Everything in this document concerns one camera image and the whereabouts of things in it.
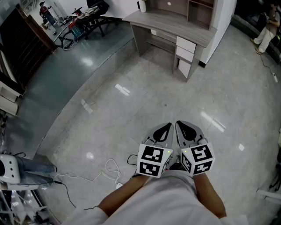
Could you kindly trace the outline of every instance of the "white cable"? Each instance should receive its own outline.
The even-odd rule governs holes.
[[[116,170],[116,171],[108,171],[108,170],[107,170],[107,163],[108,163],[110,160],[112,160],[112,161],[115,163],[115,165],[116,165],[116,167],[117,167],[117,170]],[[108,173],[118,172],[117,178],[109,177],[109,176],[108,176],[105,172],[103,172],[103,171],[101,171],[101,172],[99,173],[99,175],[103,174],[103,175],[106,176],[108,179],[115,180],[115,184],[117,185],[117,180],[118,180],[118,178],[120,177],[121,173],[120,173],[119,167],[117,166],[117,163],[115,162],[115,160],[114,160],[114,159],[109,159],[109,160],[107,160],[107,162],[105,163],[105,169],[106,169],[106,171],[107,171]],[[95,180],[98,178],[98,176],[96,176],[94,180],[89,180],[89,179],[84,178],[84,177],[81,177],[81,176],[70,176],[69,174],[57,174],[57,175],[55,175],[55,176],[52,177],[52,178],[56,178],[57,176],[60,176],[60,177],[68,176],[68,177],[70,177],[70,178],[81,178],[81,179],[86,180],[86,181],[95,181]]]

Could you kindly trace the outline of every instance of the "tiled floor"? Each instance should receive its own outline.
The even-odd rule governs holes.
[[[81,38],[71,51],[57,49],[38,68],[27,86],[17,117],[9,119],[6,136],[12,153],[25,152],[33,158],[52,123],[81,85],[133,38],[129,24],[103,26]]]
[[[280,74],[271,58],[263,58]],[[216,162],[208,177],[227,213],[246,214],[251,225],[269,224],[279,206],[257,196],[256,190],[274,171],[281,122],[280,82],[262,65],[249,38],[232,26],[206,68],[198,67],[187,83],[172,74],[172,63],[173,55],[152,47],[142,57],[134,54],[97,91],[90,90],[94,79],[89,79],[66,105],[71,110],[62,111],[56,119],[38,153],[48,156],[59,173],[89,179],[113,158],[121,171],[119,181],[124,183],[135,171],[127,158],[138,152],[148,129],[185,120],[199,126],[213,144]],[[119,92],[116,84],[130,95]],[[92,112],[85,110],[82,99]],[[177,148],[175,137],[173,147]],[[93,159],[87,158],[89,152]],[[104,176],[94,182],[62,180],[73,202],[85,208],[97,205],[115,189],[114,181]],[[41,193],[60,221],[74,210],[64,186],[54,185]]]

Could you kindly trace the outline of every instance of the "white device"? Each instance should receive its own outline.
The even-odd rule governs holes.
[[[180,162],[190,176],[205,173],[212,169],[215,153],[211,143],[179,149]]]
[[[0,180],[10,184],[21,181],[18,162],[14,156],[0,155]]]
[[[159,178],[169,165],[172,153],[172,149],[140,144],[137,173]]]

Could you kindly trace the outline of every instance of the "white bottle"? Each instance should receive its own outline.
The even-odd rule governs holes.
[[[140,0],[140,11],[146,12],[146,5],[144,0]]]

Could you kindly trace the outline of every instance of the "white pants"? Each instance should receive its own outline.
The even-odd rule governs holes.
[[[264,53],[269,45],[269,42],[275,37],[275,35],[270,32],[266,27],[263,28],[262,32],[257,38],[254,39],[254,42],[259,45],[259,51]]]

